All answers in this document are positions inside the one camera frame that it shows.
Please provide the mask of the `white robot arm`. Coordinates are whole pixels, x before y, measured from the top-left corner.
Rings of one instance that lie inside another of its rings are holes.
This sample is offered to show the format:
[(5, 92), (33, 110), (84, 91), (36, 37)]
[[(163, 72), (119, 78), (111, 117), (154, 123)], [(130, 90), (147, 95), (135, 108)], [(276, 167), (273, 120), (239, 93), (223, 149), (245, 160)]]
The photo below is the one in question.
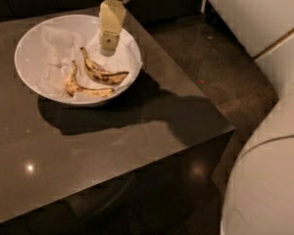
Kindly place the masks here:
[(294, 0), (205, 0), (278, 100), (230, 173), (219, 235), (294, 235)]

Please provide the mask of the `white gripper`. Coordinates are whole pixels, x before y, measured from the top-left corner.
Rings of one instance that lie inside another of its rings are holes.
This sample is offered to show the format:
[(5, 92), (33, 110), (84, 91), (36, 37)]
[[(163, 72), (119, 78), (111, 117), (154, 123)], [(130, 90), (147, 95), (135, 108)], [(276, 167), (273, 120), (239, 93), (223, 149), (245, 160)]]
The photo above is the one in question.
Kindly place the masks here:
[(126, 14), (126, 8), (123, 3), (129, 1), (130, 0), (105, 0), (100, 5), (99, 42), (100, 52), (104, 56), (111, 57), (116, 52)]

